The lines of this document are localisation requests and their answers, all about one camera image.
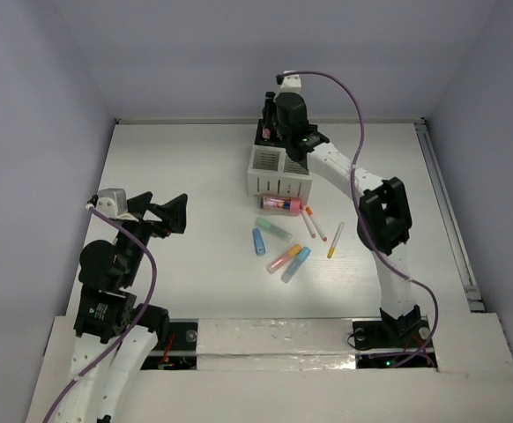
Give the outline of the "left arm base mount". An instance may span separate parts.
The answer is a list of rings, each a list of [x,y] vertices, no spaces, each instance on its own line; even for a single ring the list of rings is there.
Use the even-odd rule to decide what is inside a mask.
[[[196,370],[198,320],[171,320],[165,344],[157,345],[142,370]]]

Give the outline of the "yellow white pen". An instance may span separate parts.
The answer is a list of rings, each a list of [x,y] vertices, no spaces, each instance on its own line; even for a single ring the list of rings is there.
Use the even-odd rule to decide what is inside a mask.
[[[338,242],[339,242],[340,236],[341,236],[341,234],[342,234],[342,232],[344,230],[344,227],[345,227],[345,223],[344,222],[340,222],[338,224],[337,231],[336,231],[336,233],[334,234],[334,236],[332,238],[332,242],[331,242],[331,245],[330,245],[328,253],[327,253],[327,258],[328,259],[332,259],[333,258],[335,250],[336,250],[336,247],[338,246]]]

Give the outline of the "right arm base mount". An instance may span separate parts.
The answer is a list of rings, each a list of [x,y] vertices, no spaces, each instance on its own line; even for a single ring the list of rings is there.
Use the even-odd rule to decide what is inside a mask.
[[[426,342],[429,332],[426,319],[422,319],[401,338],[394,336],[381,320],[359,320],[353,322],[353,329],[346,342],[357,352],[358,369],[389,369],[407,358],[411,359],[399,368],[437,369],[432,341],[419,354],[414,355]]]

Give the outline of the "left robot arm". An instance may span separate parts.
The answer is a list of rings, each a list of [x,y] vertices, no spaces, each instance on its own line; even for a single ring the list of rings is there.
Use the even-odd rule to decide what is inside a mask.
[[[80,252],[69,381],[44,421],[116,422],[149,353],[171,343],[169,313],[151,303],[158,268],[148,243],[184,233],[187,203],[186,194],[155,204],[150,191],[128,198],[124,189],[86,203],[117,234]]]

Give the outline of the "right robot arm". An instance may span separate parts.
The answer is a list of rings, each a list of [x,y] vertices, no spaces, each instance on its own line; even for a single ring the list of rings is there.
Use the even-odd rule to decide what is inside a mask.
[[[262,132],[279,142],[292,161],[348,195],[357,208],[357,234],[375,260],[381,306],[379,318],[353,324],[351,346],[358,351],[410,347],[422,319],[406,275],[405,245],[413,220],[403,182],[352,163],[309,122],[298,93],[266,93]]]

